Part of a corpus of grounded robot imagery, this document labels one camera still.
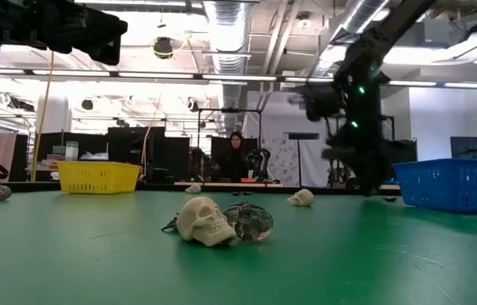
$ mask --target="patterned panel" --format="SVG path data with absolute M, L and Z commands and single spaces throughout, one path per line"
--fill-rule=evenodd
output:
M 285 187 L 298 187 L 298 146 L 296 141 L 263 139 L 263 148 L 270 151 L 269 176 Z

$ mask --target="skull eye socket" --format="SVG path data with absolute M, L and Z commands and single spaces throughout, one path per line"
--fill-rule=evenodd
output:
M 198 212 L 198 217 L 208 217 L 212 214 L 212 209 L 209 207 L 202 207 Z

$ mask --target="yellow cable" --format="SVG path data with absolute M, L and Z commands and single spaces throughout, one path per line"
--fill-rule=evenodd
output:
M 170 52 L 170 53 L 161 53 L 161 52 L 155 51 L 155 49 L 154 49 L 153 47 L 155 46 L 155 44 L 156 44 L 157 42 L 153 42 L 153 43 L 152 43 L 152 50 L 153 50 L 154 53 L 156 53 L 157 55 L 161 55 L 161 56 L 174 55 L 174 53 L 181 51 L 181 49 L 183 49 L 183 48 L 186 46 L 186 43 L 187 43 L 188 40 L 189 40 L 189 38 L 186 37 L 186 39 L 184 39 L 184 41 L 181 43 L 181 47 L 180 47 L 179 49 L 177 49 L 177 50 L 174 50 L 174 51 Z
M 46 94 L 44 95 L 44 104 L 42 105 L 42 115 L 41 115 L 41 123 L 38 125 L 38 132 L 36 133 L 36 142 L 35 142 L 35 151 L 33 152 L 33 169 L 31 171 L 31 182 L 36 182 L 36 164 L 37 164 L 37 157 L 38 157 L 38 147 L 41 144 L 41 137 L 42 137 L 42 126 L 44 125 L 44 116 L 46 115 L 46 106 L 48 103 L 48 95 L 50 93 L 50 83 L 52 83 L 52 74 L 53 74 L 53 52 L 52 58 L 50 59 L 50 73 L 48 74 L 48 82 L 46 84 Z
M 167 68 L 170 66 L 170 58 L 167 59 Z M 146 166 L 146 142 L 147 138 L 150 135 L 150 131 L 152 130 L 153 121 L 155 120 L 155 115 L 157 115 L 157 111 L 159 110 L 159 104 L 161 103 L 161 97 L 163 96 L 163 89 L 164 83 L 161 86 L 161 92 L 159 93 L 159 98 L 157 99 L 157 105 L 155 106 L 155 111 L 153 112 L 152 120 L 150 121 L 150 125 L 147 127 L 146 135 L 144 136 L 144 145 L 142 145 L 142 156 L 141 156 L 141 171 L 144 171 Z

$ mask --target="skull teeth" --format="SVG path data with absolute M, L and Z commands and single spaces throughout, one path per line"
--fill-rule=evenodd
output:
M 212 225 L 209 225 L 206 229 L 209 234 L 213 234 L 213 233 L 217 233 L 222 230 L 225 230 L 227 228 L 229 228 L 229 224 L 226 221 L 218 220 L 214 222 Z

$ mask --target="black jacket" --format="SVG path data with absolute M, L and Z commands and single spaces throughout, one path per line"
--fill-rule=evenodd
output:
M 247 164 L 244 152 L 227 147 L 218 164 L 221 167 L 220 176 L 230 178 L 233 182 L 240 182 L 240 178 L 247 178 Z

